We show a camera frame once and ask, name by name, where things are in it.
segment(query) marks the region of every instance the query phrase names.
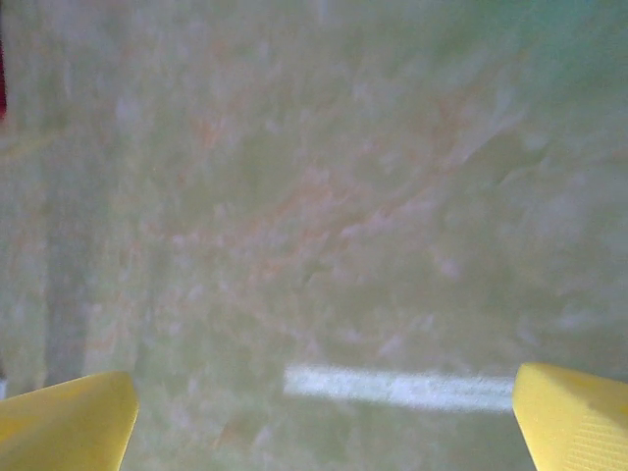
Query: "white line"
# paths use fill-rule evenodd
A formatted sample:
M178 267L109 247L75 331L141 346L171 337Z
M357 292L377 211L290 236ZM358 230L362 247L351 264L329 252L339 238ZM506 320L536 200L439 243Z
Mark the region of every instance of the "white line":
M284 393L451 412L512 411L514 380L401 374L324 366L288 366Z

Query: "white tape strip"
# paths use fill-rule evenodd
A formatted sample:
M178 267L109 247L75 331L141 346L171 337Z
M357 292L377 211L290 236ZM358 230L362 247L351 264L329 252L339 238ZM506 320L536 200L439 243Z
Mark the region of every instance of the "white tape strip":
M284 393L450 412L509 412L512 378L289 366Z

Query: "red object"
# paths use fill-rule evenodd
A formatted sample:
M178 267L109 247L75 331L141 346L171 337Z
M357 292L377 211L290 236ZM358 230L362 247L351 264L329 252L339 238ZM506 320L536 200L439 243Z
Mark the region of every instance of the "red object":
M2 27L0 26L0 121L7 115L7 85L4 81L4 48L2 47Z

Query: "yellow plastic part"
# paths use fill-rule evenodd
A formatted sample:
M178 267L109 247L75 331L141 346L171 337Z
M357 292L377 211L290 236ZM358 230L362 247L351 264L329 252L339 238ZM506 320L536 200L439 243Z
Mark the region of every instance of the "yellow plastic part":
M0 401L0 470L117 471L137 417L131 376L101 373Z
M538 471L628 470L628 384L526 363L512 401Z

